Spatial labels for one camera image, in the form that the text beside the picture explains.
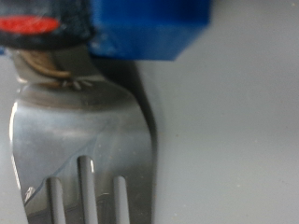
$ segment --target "metal fork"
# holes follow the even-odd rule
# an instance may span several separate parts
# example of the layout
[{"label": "metal fork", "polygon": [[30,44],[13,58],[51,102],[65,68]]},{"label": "metal fork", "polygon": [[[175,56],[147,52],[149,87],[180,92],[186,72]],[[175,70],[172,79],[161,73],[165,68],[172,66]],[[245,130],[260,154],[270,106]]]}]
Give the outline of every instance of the metal fork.
[{"label": "metal fork", "polygon": [[10,138],[29,223],[119,222],[121,176],[130,223],[150,224],[150,132],[134,96],[100,76],[83,47],[52,56],[71,79],[42,77],[13,53],[23,84]]}]

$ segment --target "metal surface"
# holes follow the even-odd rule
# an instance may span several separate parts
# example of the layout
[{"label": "metal surface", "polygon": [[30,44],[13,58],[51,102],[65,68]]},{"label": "metal surface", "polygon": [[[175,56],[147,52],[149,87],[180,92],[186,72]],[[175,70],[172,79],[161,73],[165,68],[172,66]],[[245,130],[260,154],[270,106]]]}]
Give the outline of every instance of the metal surface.
[{"label": "metal surface", "polygon": [[[150,224],[150,132],[135,98],[95,74],[84,49],[55,56],[62,68],[73,69],[73,80],[40,82],[33,71],[24,78],[30,69],[14,54],[26,84],[13,106],[10,138],[29,223],[64,223],[50,204],[59,201],[66,223],[97,223],[91,204],[99,223],[115,223],[113,179],[123,176],[131,224]],[[86,76],[76,76],[79,69]],[[59,178],[62,200],[49,177]],[[51,222],[54,217],[60,221]]]}]

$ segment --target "gray background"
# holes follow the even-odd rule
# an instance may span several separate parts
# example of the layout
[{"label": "gray background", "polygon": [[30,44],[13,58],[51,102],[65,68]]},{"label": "gray background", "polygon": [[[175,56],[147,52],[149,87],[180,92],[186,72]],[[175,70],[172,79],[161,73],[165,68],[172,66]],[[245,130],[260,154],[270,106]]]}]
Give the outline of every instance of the gray background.
[{"label": "gray background", "polygon": [[[154,223],[299,221],[299,1],[214,1],[175,62],[138,62],[157,124]],[[0,58],[0,223],[25,223],[7,126],[17,83]]]}]

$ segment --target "red cap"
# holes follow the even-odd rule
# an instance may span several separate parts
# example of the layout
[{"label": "red cap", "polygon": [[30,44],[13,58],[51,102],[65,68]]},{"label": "red cap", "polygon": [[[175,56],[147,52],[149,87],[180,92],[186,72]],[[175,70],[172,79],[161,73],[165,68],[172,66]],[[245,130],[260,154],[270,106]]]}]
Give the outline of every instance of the red cap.
[{"label": "red cap", "polygon": [[0,31],[20,35],[42,35],[60,26],[54,18],[31,15],[0,17]]}]

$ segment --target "blue block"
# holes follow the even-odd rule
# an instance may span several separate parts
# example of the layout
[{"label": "blue block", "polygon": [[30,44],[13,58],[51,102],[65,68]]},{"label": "blue block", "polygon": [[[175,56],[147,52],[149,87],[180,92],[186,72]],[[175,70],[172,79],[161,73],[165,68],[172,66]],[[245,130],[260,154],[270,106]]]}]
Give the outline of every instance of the blue block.
[{"label": "blue block", "polygon": [[92,0],[90,53],[174,60],[209,22],[209,0]]}]

